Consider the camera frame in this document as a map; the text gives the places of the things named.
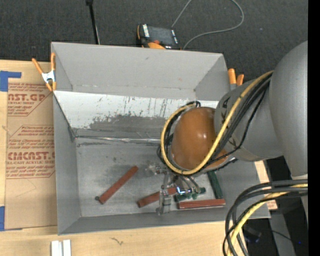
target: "metal rod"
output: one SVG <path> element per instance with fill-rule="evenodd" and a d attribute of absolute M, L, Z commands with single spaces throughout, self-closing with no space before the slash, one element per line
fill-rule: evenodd
<path fill-rule="evenodd" d="M 86 0 L 85 2 L 86 2 L 86 5 L 89 6 L 89 10 L 90 10 L 90 16 L 91 16 L 95 44 L 100 45 L 100 39 L 99 39 L 99 35 L 98 35 L 98 29 L 96 26 L 94 8 L 92 7 L 94 1 L 93 0 Z"/>

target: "wooden table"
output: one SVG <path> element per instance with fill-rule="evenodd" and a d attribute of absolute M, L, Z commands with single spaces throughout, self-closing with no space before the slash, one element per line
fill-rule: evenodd
<path fill-rule="evenodd" d="M 50 69 L 49 63 L 40 64 L 44 70 Z M 34 68 L 31 61 L 0 60 L 0 71 L 22 72 L 23 79 L 29 82 L 34 78 L 28 77 L 28 70 Z M 4 205 L 5 196 L 7 98 L 8 93 L 0 91 L 0 206 Z M 261 163 L 257 167 L 260 178 L 267 180 L 266 170 Z M 224 226 L 224 221 L 217 221 L 63 236 L 57 235 L 56 226 L 7 230 L 0 232 L 0 254 L 49 256 L 51 241 L 70 239 L 73 256 L 222 256 Z"/>

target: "white strip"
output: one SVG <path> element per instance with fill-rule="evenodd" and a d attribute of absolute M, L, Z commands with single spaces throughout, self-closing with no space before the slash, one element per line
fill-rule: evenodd
<path fill-rule="evenodd" d="M 71 256 L 71 240 L 52 241 L 51 256 Z"/>
<path fill-rule="evenodd" d="M 63 256 L 71 256 L 71 240 L 63 240 Z"/>
<path fill-rule="evenodd" d="M 51 256 L 61 256 L 59 250 L 59 241 L 52 241 L 51 242 Z"/>

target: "black device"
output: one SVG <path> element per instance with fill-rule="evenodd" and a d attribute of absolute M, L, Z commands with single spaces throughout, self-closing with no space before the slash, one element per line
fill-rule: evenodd
<path fill-rule="evenodd" d="M 139 24 L 137 41 L 143 48 L 181 50 L 176 32 L 169 28 Z"/>

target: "orange clip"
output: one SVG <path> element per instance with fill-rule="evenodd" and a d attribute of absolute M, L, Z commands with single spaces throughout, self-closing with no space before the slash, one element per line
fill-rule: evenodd
<path fill-rule="evenodd" d="M 244 74 L 240 74 L 238 75 L 238 77 L 236 78 L 236 85 L 237 86 L 241 86 L 244 82 L 244 77 L 245 75 Z"/>
<path fill-rule="evenodd" d="M 236 81 L 236 72 L 233 68 L 228 69 L 228 76 L 229 76 L 230 85 L 233 85 L 237 82 Z"/>
<path fill-rule="evenodd" d="M 50 92 L 55 91 L 57 88 L 56 82 L 56 54 L 54 52 L 51 53 L 51 71 L 49 73 L 44 73 L 42 68 L 40 67 L 39 63 L 35 58 L 32 58 L 32 62 L 35 65 L 38 72 L 42 75 L 43 80 L 45 81 L 46 87 L 49 89 Z"/>

